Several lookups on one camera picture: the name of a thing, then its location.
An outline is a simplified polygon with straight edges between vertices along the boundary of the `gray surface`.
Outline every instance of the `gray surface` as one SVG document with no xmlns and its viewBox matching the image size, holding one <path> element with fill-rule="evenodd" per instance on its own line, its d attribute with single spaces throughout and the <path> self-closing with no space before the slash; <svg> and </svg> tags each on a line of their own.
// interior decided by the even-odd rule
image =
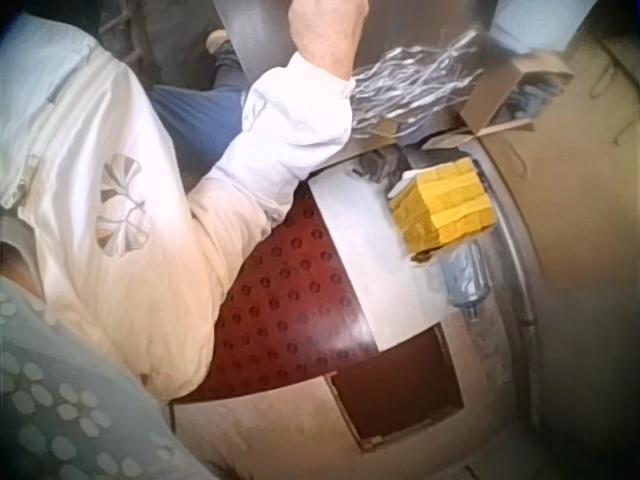
<svg viewBox="0 0 640 480">
<path fill-rule="evenodd" d="M 289 36 L 290 0 L 214 0 L 240 61 L 255 81 L 287 64 L 295 47 Z M 461 0 L 371 0 L 356 67 L 386 51 L 415 44 L 438 45 L 468 28 Z"/>
</svg>

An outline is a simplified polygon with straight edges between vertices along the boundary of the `white panel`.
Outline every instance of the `white panel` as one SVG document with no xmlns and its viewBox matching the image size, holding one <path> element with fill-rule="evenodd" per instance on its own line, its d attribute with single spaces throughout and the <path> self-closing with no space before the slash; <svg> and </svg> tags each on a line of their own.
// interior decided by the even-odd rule
<svg viewBox="0 0 640 480">
<path fill-rule="evenodd" d="M 336 166 L 309 184 L 378 348 L 386 350 L 455 309 L 439 267 L 412 266 L 382 188 L 351 174 L 354 167 Z"/>
</svg>

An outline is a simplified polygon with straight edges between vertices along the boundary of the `light blue fabric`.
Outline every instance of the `light blue fabric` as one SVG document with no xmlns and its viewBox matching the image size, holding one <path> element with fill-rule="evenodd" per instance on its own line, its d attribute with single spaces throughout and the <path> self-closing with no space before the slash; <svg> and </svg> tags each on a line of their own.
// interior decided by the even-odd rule
<svg viewBox="0 0 640 480">
<path fill-rule="evenodd" d="M 213 479 L 126 370 L 0 278 L 0 477 Z"/>
</svg>

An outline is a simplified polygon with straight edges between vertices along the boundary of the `blue jeans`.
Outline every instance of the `blue jeans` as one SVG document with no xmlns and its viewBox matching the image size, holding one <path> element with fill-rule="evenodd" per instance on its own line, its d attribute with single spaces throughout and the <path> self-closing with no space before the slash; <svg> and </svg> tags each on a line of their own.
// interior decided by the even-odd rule
<svg viewBox="0 0 640 480">
<path fill-rule="evenodd" d="M 211 170 L 242 131 L 242 103 L 249 82 L 230 42 L 216 53 L 216 68 L 209 91 L 156 86 L 149 95 L 173 140 L 186 191 Z"/>
</svg>

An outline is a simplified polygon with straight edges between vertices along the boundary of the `red rubber mat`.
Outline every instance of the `red rubber mat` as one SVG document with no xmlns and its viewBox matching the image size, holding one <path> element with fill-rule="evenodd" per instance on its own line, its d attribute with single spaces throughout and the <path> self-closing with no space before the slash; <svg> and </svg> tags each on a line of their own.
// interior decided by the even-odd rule
<svg viewBox="0 0 640 480">
<path fill-rule="evenodd" d="M 214 360 L 181 403 L 293 385 L 378 353 L 311 191 L 247 259 L 222 305 Z"/>
</svg>

